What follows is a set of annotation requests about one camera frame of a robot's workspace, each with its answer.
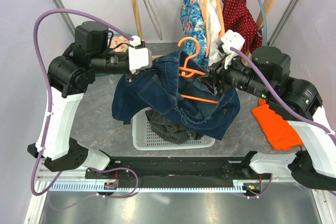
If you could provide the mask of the blue denim skirt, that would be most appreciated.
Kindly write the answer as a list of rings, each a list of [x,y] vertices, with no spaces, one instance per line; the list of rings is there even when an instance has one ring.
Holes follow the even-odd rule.
[[[197,76],[183,78],[179,67],[188,54],[177,51],[153,61],[153,68],[116,86],[112,117],[128,121],[145,108],[152,108],[190,131],[221,140],[240,110],[235,88],[213,95]]]

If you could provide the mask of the blue floral garment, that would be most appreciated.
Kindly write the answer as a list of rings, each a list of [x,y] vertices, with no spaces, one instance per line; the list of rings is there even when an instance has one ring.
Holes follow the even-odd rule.
[[[180,21],[184,36],[194,37],[200,44],[200,52],[193,58],[193,61],[206,70],[208,67],[206,21],[198,0],[183,0],[180,10]]]

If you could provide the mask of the grey dotted skirt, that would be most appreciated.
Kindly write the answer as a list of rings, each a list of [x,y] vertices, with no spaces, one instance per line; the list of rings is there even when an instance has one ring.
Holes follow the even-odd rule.
[[[151,130],[167,142],[183,144],[188,141],[190,137],[193,140],[200,140],[203,137],[203,134],[188,130],[179,124],[173,123],[154,109],[146,110],[145,115]]]

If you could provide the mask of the beige clothes hanger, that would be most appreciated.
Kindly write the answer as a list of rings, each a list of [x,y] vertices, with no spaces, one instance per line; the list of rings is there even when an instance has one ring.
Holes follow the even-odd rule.
[[[155,32],[159,38],[159,40],[163,39],[163,33],[162,33],[162,27],[161,27],[161,23],[160,20],[157,16],[157,13],[152,5],[151,0],[143,0],[145,9],[147,11],[147,14],[150,18],[150,21],[153,25],[153,28],[155,29]]]

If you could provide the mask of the peach hanger of floral garment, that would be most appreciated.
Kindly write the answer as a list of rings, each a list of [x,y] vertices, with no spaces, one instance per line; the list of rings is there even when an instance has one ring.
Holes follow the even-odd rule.
[[[201,7],[202,15],[205,21],[206,42],[207,42],[205,57],[208,57],[208,54],[209,54],[209,25],[208,25],[208,17],[207,17],[207,0],[199,0],[199,5]]]

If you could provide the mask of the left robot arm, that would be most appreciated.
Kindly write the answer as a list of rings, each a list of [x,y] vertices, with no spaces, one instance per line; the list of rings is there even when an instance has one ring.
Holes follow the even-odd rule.
[[[103,178],[115,173],[107,154],[90,150],[70,137],[76,110],[96,74],[124,74],[132,80],[133,75],[152,67],[152,53],[138,36],[133,36],[125,52],[115,52],[110,48],[110,34],[112,31],[99,22],[82,23],[75,29],[75,42],[48,67],[52,108],[45,114],[50,120],[43,122],[48,130],[28,145],[27,151],[34,158],[44,158],[51,172],[84,166],[96,169]]]

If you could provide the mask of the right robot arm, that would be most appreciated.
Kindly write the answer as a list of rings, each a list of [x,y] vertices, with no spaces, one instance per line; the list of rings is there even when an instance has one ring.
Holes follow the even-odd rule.
[[[210,66],[210,82],[264,99],[306,148],[285,162],[285,171],[307,188],[335,194],[335,131],[330,128],[315,85],[291,77],[291,58],[276,47],[260,47],[251,59],[233,47],[217,46],[217,51],[223,56]]]

